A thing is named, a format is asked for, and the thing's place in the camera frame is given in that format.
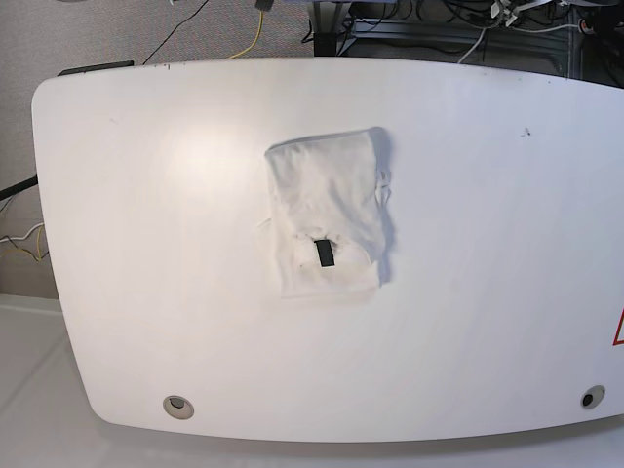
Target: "folded shirt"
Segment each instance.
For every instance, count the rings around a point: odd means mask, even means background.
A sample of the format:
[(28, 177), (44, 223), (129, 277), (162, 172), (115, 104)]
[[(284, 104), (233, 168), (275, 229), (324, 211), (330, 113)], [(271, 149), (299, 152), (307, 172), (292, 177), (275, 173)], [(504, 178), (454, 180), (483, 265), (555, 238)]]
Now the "folded shirt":
[[(263, 229), (282, 297), (378, 288), (387, 174), (377, 169), (368, 132), (284, 144), (265, 160), (271, 217)], [(317, 248), (324, 240), (331, 266)]]

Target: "yellow cable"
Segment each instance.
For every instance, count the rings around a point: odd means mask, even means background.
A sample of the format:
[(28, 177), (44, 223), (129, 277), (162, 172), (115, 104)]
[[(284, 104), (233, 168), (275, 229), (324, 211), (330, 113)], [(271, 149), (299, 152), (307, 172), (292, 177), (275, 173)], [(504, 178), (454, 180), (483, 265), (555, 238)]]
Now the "yellow cable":
[(260, 32), (262, 32), (262, 22), (263, 21), (264, 21), (264, 12), (260, 12), (260, 23), (257, 26), (257, 33), (255, 34), (255, 39), (253, 39), (252, 44), (247, 49), (242, 50), (238, 54), (234, 54), (233, 56), (228, 57), (229, 59), (237, 59), (238, 57), (243, 56), (244, 54), (246, 54), (247, 52), (249, 52), (251, 49), (254, 48), (255, 43), (257, 42), (257, 40), (260, 37)]
[(43, 231), (43, 227), (45, 226), (45, 224), (42, 224), (41, 227), (39, 228), (39, 232), (37, 232), (37, 261), (41, 261), (41, 231)]
[(31, 251), (27, 251), (26, 249), (15, 248), (15, 249), (8, 249), (0, 253), (0, 258), (5, 256), (6, 254), (13, 254), (16, 252), (21, 252), (23, 254), (28, 255), (30, 258), (32, 258), (33, 260), (37, 262), (43, 260), (43, 257), (41, 256), (41, 231), (43, 231), (43, 228), (44, 228), (44, 224), (42, 224), (39, 227), (39, 231), (37, 232), (37, 256), (35, 256)]
[(13, 252), (22, 252), (23, 254), (27, 254), (28, 256), (30, 256), (35, 261), (41, 261), (37, 259), (35, 255), (24, 249), (8, 249), (7, 251), (3, 251), (2, 253), (0, 253), (0, 258), (2, 258), (6, 254), (12, 254)]

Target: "black tag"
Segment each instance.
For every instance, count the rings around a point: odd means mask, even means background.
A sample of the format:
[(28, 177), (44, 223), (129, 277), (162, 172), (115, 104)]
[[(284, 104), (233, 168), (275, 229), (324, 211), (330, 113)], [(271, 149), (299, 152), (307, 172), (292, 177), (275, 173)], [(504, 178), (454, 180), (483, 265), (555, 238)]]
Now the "black tag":
[(327, 239), (321, 239), (320, 241), (314, 241), (316, 244), (316, 250), (319, 251), (319, 260), (321, 266), (334, 266), (332, 243)]

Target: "wire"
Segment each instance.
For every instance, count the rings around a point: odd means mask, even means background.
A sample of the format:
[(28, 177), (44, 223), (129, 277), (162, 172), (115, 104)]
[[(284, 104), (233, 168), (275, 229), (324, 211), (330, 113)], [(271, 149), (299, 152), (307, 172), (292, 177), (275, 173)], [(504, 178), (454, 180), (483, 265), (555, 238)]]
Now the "wire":
[(457, 54), (465, 54), (466, 53), (466, 49), (460, 49), (460, 50), (457, 50), (457, 51), (453, 51), (453, 50), (443, 49), (442, 47), (430, 46), (430, 45), (426, 45), (426, 44), (398, 44), (398, 43), (392, 43), (392, 42), (384, 40), (384, 39), (360, 39), (360, 40), (366, 40), (366, 41), (371, 41), (371, 42), (378, 42), (379, 44), (384, 44), (386, 46), (403, 48), (403, 49), (410, 49), (410, 48), (430, 49), (432, 51), (440, 52), (441, 54), (447, 54), (449, 56), (456, 56)]
[(486, 49), (488, 48), (489, 29), (486, 31), (486, 37), (484, 38), (484, 51), (481, 55), (481, 63), (486, 63)]
[(340, 57), (343, 52), (346, 52), (349, 49), (349, 48), (345, 49), (344, 46), (347, 44), (347, 41), (349, 40), (349, 35), (351, 34), (351, 31), (353, 30), (353, 26), (355, 26), (355, 19), (352, 19), (351, 23), (349, 24), (349, 26), (346, 27), (345, 30), (344, 30), (344, 40), (342, 41), (342, 45), (340, 46), (340, 50), (336, 54), (337, 57)]
[(372, 28), (367, 29), (366, 31), (363, 31), (363, 32), (371, 32), (373, 29), (378, 27), (384, 20), (388, 20), (391, 16), (392, 16), (392, 12), (390, 13), (390, 15), (386, 17), (386, 4), (385, 3), (383, 4), (383, 12), (381, 13), (381, 18), (379, 18), (378, 22), (366, 21), (364, 18), (359, 16), (354, 10), (354, 17), (356, 17), (361, 22), (365, 22), (366, 24), (370, 24), (372, 26)]
[[(450, 2), (448, 2), (447, 0), (442, 0), (442, 3), (444, 4), (444, 6), (447, 8), (447, 10), (449, 10), (452, 13), (452, 17), (453, 18), (457, 18), (458, 20), (462, 20), (464, 22), (467, 22), (468, 24), (470, 24), (471, 26), (475, 26), (475, 27), (491, 27), (488, 26), (488, 24), (486, 23), (486, 21), (488, 21), (488, 19), (485, 17), (484, 15), (484, 22), (482, 23), (477, 23), (474, 22), (472, 19), (467, 19), (465, 17), (463, 17), (462, 15), (459, 14), (459, 12), (461, 11), (462, 7), (456, 7), (456, 9), (453, 7), (453, 5), (451, 5)], [(499, 15), (500, 17), (502, 17), (502, 14), (504, 13), (503, 10), (501, 9), (500, 11), (501, 15)]]
[(546, 29), (519, 29), (518, 27), (510, 27), (510, 29), (513, 29), (514, 31), (520, 31), (520, 32), (529, 32), (531, 34), (542, 34), (545, 32), (558, 31), (559, 29), (567, 29), (569, 27), (577, 29), (580, 32), (580, 28), (578, 24), (562, 24), (560, 26), (547, 27)]
[(16, 198), (15, 195), (5, 202), (2, 208), (0, 208), (0, 213), (4, 212), (4, 209), (7, 208), (11, 202), (13, 202), (14, 198)]
[(2, 200), (6, 200), (9, 197), (13, 197), (14, 195), (18, 195), (24, 190), (34, 187), (39, 183), (39, 178), (37, 178), (37, 174), (35, 174), (31, 178), (27, 178), (21, 182), (16, 183), (15, 185), (11, 185), (10, 187), (3, 188), (0, 190), (0, 202)]
[(201, 11), (202, 11), (202, 9), (206, 6), (206, 4), (207, 4), (208, 2), (210, 2), (210, 1), (211, 1), (211, 0), (204, 0), (204, 3), (202, 3), (202, 4), (200, 5), (200, 7), (199, 7), (197, 10), (195, 10), (195, 13), (194, 13), (193, 15), (191, 15), (191, 16), (190, 16), (190, 17), (188, 17), (187, 19), (185, 19), (185, 20), (183, 20), (183, 21), (179, 22), (179, 23), (177, 24), (177, 26), (174, 28), (174, 30), (173, 30), (172, 32), (170, 32), (170, 33), (169, 33), (169, 36), (167, 36), (167, 37), (165, 38), (165, 40), (164, 40), (163, 42), (161, 42), (161, 43), (160, 43), (160, 46), (158, 46), (158, 47), (154, 50), (154, 52), (152, 52), (152, 53), (149, 55), (149, 57), (145, 59), (145, 61), (143, 62), (143, 65), (147, 64), (147, 63), (149, 62), (149, 60), (150, 60), (152, 57), (154, 57), (154, 54), (156, 54), (158, 51), (160, 51), (160, 48), (161, 48), (161, 47), (163, 47), (163, 46), (167, 43), (167, 41), (169, 41), (169, 39), (170, 39), (170, 38), (174, 35), (174, 33), (176, 33), (177, 29), (178, 29), (180, 26), (182, 26), (183, 24), (185, 24), (187, 21), (192, 20), (193, 18), (195, 18), (195, 16), (196, 16), (199, 12), (201, 12)]
[(484, 35), (486, 34), (486, 31), (488, 29), (486, 27), (484, 27), (481, 30), (481, 34), (479, 35), (479, 39), (477, 39), (477, 42), (475, 42), (475, 44), (473, 44), (473, 46), (468, 49), (468, 52), (466, 52), (466, 54), (464, 54), (463, 56), (461, 56), (461, 58), (457, 61), (457, 63), (462, 63), (463, 61), (465, 61), (466, 59), (468, 59), (468, 56), (470, 56), (470, 54), (472, 54), (473, 52), (475, 52), (475, 49), (477, 49), (479, 47), (479, 44), (481, 44), (481, 41), (484, 38)]
[(416, 17), (420, 20), (420, 21), (424, 21), (424, 19), (422, 18), (422, 15), (420, 14), (420, 11), (422, 10), (422, 4), (424, 3), (425, 0), (416, 0)]
[(401, 20), (408, 19), (413, 13), (413, 1), (412, 0), (408, 0), (408, 1), (409, 1), (409, 11), (401, 17)]
[(14, 252), (21, 252), (23, 254), (27, 254), (28, 256), (30, 256), (33, 260), (35, 261), (41, 261), (38, 260), (37, 257), (31, 252), (31, 251), (27, 251), (26, 249), (21, 249), (21, 248), (15, 248), (15, 249), (8, 249), (7, 251), (3, 251), (2, 253), (0, 253), (0, 258), (2, 258), (3, 256), (7, 255), (7, 254), (11, 254)]
[(308, 32), (301, 39), (301, 44), (307, 44), (308, 42), (312, 42), (314, 40), (312, 36), (312, 21), (308, 20)]
[(466, 10), (468, 12), (473, 12), (473, 13), (489, 13), (491, 11), (491, 7), (487, 7), (487, 8), (474, 8), (474, 7), (467, 7), (466, 5), (463, 5), (462, 3), (458, 3), (455, 2), (453, 0), (447, 0), (447, 3), (449, 3), (450, 5), (452, 5), (453, 7), (456, 8), (460, 8), (462, 10)]
[(41, 261), (41, 231), (43, 231), (44, 225), (42, 224), (39, 227), (39, 232), (37, 232), (37, 261)]
[(0, 239), (0, 244), (2, 244), (3, 242), (11, 242), (11, 243), (13, 243), (13, 241), (25, 241), (26, 239), (28, 239), (30, 237), (30, 234), (32, 234), (35, 229), (37, 229), (38, 227), (41, 227), (41, 226), (43, 226), (43, 222), (40, 222), (39, 224), (35, 224), (34, 226), (32, 226), (30, 228), (30, 230), (28, 232), (26, 232), (25, 236), (21, 236), (21, 237), (8, 237), (8, 236), (5, 236), (2, 239)]
[(243, 56), (244, 54), (246, 54), (247, 52), (249, 52), (251, 49), (254, 48), (255, 44), (257, 43), (257, 40), (260, 37), (260, 33), (262, 32), (262, 23), (264, 22), (264, 12), (260, 10), (260, 21), (257, 24), (257, 32), (255, 34), (255, 38), (253, 39), (252, 44), (247, 48), (247, 49), (243, 49), (241, 52), (234, 54), (233, 56), (228, 57), (229, 59), (236, 59), (240, 56)]

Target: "white table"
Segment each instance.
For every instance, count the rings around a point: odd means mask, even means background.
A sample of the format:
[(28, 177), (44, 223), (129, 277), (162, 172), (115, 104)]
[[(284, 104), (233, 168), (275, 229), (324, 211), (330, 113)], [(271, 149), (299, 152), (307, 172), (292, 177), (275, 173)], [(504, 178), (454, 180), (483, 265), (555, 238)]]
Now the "white table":
[(400, 444), (236, 441), (107, 424), (90, 411), (58, 310), (57, 301), (0, 294), (0, 350), (11, 356), (0, 360), (3, 467), (612, 468), (621, 464), (622, 416), (517, 434)]
[[(337, 86), (345, 83), (348, 86)], [(280, 441), (456, 438), (624, 412), (621, 91), (398, 60), (56, 78), (33, 100), (52, 262), (103, 419)], [(281, 301), (263, 152), (377, 128), (392, 280)], [(584, 409), (594, 386), (604, 400)], [(195, 408), (163, 410), (169, 395)]]

